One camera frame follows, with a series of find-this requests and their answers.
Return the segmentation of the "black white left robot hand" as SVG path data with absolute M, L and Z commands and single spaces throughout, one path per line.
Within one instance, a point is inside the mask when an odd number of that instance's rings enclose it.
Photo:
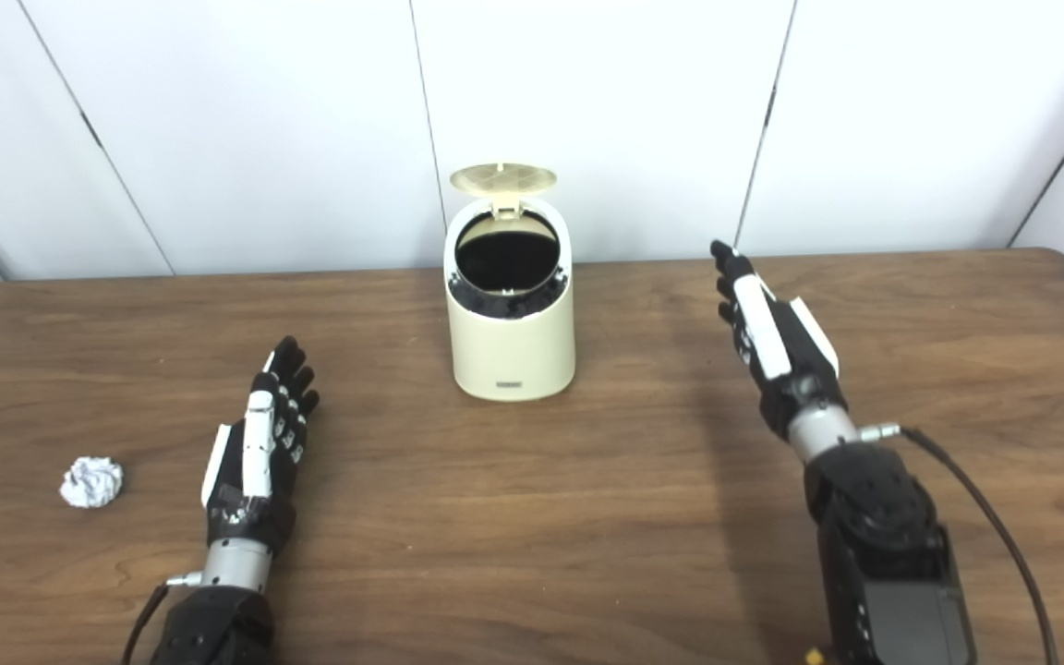
M 307 353 L 287 335 L 254 376 L 242 418 L 219 426 L 201 487 L 207 543 L 254 541 L 277 555 L 290 539 L 296 476 L 320 403 L 313 380 Z

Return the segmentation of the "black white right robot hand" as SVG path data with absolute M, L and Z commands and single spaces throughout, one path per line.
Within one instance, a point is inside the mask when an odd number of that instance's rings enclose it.
M 734 246 L 713 240 L 719 273 L 718 314 L 731 325 L 733 345 L 760 392 L 759 411 L 768 428 L 789 440 L 796 417 L 807 409 L 845 409 L 839 358 L 800 297 L 781 299 Z

